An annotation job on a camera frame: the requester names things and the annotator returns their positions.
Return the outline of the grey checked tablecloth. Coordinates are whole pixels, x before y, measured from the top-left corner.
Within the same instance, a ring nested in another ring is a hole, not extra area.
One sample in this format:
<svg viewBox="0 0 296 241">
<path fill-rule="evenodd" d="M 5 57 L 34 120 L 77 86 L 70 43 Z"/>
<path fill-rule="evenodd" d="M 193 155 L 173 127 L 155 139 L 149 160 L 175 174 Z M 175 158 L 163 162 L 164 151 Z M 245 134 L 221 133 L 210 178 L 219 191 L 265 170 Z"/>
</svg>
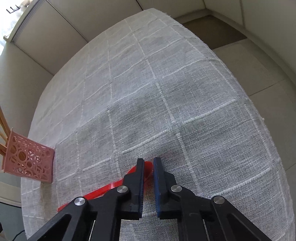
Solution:
<svg viewBox="0 0 296 241">
<path fill-rule="evenodd" d="M 77 52 L 43 91 L 28 137 L 55 150 L 51 184 L 23 178 L 31 237 L 75 197 L 160 157 L 197 196 L 224 196 L 271 240 L 295 240 L 284 167 L 263 118 L 226 65 L 148 9 Z"/>
</svg>

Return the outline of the pink perforated utensil holder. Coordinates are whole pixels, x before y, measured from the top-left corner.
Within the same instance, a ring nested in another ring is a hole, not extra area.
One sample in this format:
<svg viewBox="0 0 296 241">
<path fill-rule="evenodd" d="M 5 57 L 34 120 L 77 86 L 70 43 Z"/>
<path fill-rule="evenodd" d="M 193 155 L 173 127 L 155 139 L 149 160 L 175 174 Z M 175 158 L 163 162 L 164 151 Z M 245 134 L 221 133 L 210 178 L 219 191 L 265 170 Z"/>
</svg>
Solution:
<svg viewBox="0 0 296 241">
<path fill-rule="evenodd" d="M 14 131 L 8 137 L 1 170 L 15 176 L 52 183 L 55 151 Z"/>
</svg>

